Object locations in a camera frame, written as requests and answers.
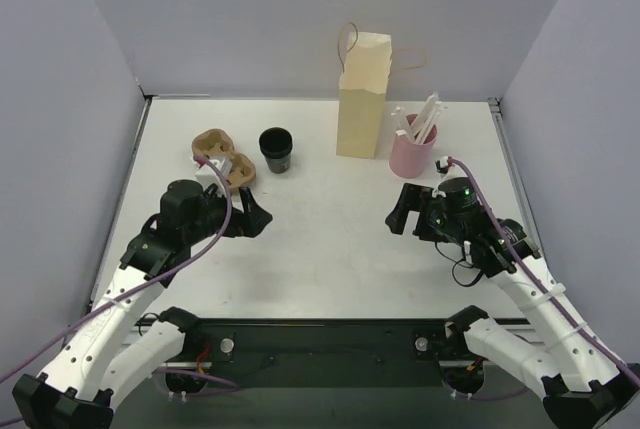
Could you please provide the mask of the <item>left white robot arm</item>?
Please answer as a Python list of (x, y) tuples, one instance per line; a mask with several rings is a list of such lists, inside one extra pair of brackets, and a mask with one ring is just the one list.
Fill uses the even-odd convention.
[(122, 344), (176, 270), (194, 261), (195, 245), (222, 236), (255, 238), (272, 222), (249, 188), (239, 194), (242, 206), (235, 208), (216, 185), (168, 185), (158, 213), (129, 242), (94, 310), (38, 375), (24, 374), (14, 385), (12, 395), (28, 427), (107, 428), (118, 406), (158, 366), (175, 356), (199, 355), (200, 320), (178, 308), (164, 311), (130, 346)]

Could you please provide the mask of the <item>black coffee cup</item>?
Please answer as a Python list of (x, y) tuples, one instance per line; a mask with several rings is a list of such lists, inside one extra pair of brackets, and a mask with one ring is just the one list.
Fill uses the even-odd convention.
[(259, 136), (258, 142), (271, 172), (282, 174), (289, 169), (293, 138), (288, 130), (281, 127), (266, 129)]

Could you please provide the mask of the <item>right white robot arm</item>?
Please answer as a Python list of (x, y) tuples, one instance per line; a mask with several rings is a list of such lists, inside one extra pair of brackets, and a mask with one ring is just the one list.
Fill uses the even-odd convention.
[(534, 346), (470, 305), (445, 323), (443, 343), (457, 357), (485, 358), (542, 401), (558, 428), (601, 428), (639, 395), (639, 367), (617, 358), (590, 330), (555, 281), (523, 227), (486, 208), (467, 177), (431, 188), (403, 185), (385, 223), (402, 234), (410, 213), (422, 241), (450, 243), (500, 288), (540, 340)]

